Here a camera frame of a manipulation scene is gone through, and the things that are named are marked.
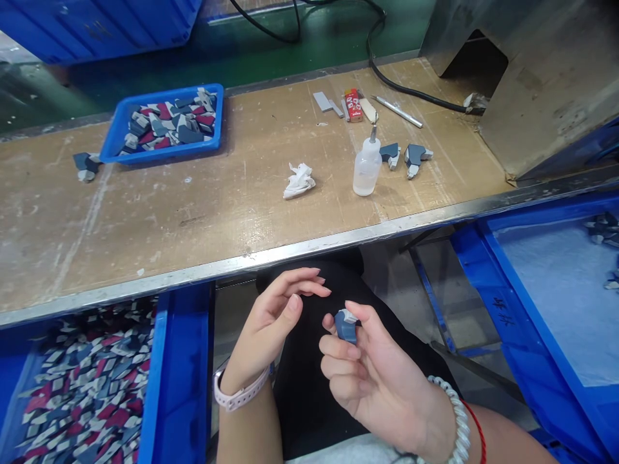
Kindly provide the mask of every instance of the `small red container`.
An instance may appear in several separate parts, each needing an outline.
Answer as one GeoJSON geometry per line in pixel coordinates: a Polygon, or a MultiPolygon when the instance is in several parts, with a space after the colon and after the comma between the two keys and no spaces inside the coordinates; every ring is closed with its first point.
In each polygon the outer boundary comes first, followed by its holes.
{"type": "Polygon", "coordinates": [[[363,111],[361,110],[361,105],[359,104],[359,94],[357,93],[357,89],[346,90],[344,100],[346,101],[346,108],[348,109],[350,122],[363,121],[363,111]]]}

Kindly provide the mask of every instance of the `white bottle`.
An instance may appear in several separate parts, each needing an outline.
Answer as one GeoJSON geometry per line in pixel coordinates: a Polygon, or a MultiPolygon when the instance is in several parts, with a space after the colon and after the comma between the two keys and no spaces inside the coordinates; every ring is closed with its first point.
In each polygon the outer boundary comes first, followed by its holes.
{"type": "Polygon", "coordinates": [[[353,177],[353,190],[361,197],[366,197],[374,191],[382,157],[380,140],[376,138],[376,126],[372,129],[372,136],[363,142],[361,151],[355,158],[355,176],[353,177]]]}

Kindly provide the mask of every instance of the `finger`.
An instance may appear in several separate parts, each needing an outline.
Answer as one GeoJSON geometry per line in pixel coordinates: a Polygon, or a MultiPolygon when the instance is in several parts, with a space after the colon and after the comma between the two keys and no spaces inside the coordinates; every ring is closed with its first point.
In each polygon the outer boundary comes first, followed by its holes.
{"type": "Polygon", "coordinates": [[[302,310],[303,301],[301,297],[296,294],[292,295],[279,317],[262,330],[265,337],[270,338],[274,343],[284,343],[284,339],[299,321],[302,310]]]}
{"type": "Polygon", "coordinates": [[[290,285],[300,280],[311,280],[317,277],[319,272],[320,269],[317,267],[302,267],[292,271],[284,271],[271,282],[271,285],[267,287],[264,293],[268,293],[271,296],[283,295],[290,285]]]}
{"type": "Polygon", "coordinates": [[[335,318],[331,313],[326,313],[324,318],[322,318],[322,326],[327,332],[330,332],[331,335],[337,335],[337,330],[335,328],[335,318]]]}
{"type": "Polygon", "coordinates": [[[329,296],[331,294],[331,290],[329,290],[327,287],[323,287],[321,284],[312,282],[311,280],[302,280],[301,282],[291,284],[284,292],[284,295],[289,296],[293,293],[300,292],[311,293],[312,295],[318,295],[322,297],[329,296]]]}
{"type": "Polygon", "coordinates": [[[331,356],[323,356],[320,361],[320,369],[324,376],[331,380],[336,375],[350,375],[362,380],[368,378],[368,372],[358,361],[341,360],[331,356]]]}
{"type": "Polygon", "coordinates": [[[345,340],[340,340],[335,335],[323,335],[318,348],[322,354],[338,359],[358,360],[361,357],[359,348],[345,340]]]}
{"type": "Polygon", "coordinates": [[[371,392],[372,386],[367,380],[354,376],[336,375],[329,380],[329,389],[333,397],[340,402],[363,398],[371,392]]]}
{"type": "Polygon", "coordinates": [[[352,301],[346,301],[344,303],[346,309],[353,313],[357,319],[361,321],[365,332],[370,338],[376,338],[377,340],[392,340],[391,335],[382,325],[376,310],[370,305],[360,305],[352,301]]]}

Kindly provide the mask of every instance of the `hand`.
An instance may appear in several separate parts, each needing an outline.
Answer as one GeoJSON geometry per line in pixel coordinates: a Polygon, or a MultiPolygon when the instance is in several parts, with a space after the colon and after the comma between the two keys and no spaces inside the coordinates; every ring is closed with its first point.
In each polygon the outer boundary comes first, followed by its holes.
{"type": "Polygon", "coordinates": [[[256,298],[221,380],[224,394],[232,395],[251,385],[275,361],[301,316],[299,295],[331,294],[319,272],[315,267],[285,271],[256,298]]]}
{"type": "Polygon", "coordinates": [[[347,301],[346,308],[362,324],[357,346],[337,338],[331,314],[322,320],[331,335],[320,339],[320,367],[333,397],[396,448],[429,462],[447,461],[456,439],[449,398],[395,343],[372,306],[347,301]]]}

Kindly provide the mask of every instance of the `green floor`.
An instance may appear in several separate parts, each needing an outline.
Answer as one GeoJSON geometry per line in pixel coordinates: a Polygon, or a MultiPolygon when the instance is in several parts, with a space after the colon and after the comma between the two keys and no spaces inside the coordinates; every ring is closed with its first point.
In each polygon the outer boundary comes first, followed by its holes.
{"type": "MultiPolygon", "coordinates": [[[[420,48],[433,0],[382,0],[387,26],[374,40],[378,56],[420,48]]],[[[300,5],[302,41],[279,43],[242,17],[196,23],[189,43],[160,52],[65,69],[63,86],[41,64],[0,64],[0,133],[106,111],[131,95],[219,82],[234,87],[367,58],[365,37],[376,18],[356,0],[300,5]]],[[[293,35],[290,8],[254,16],[293,35]]]]}

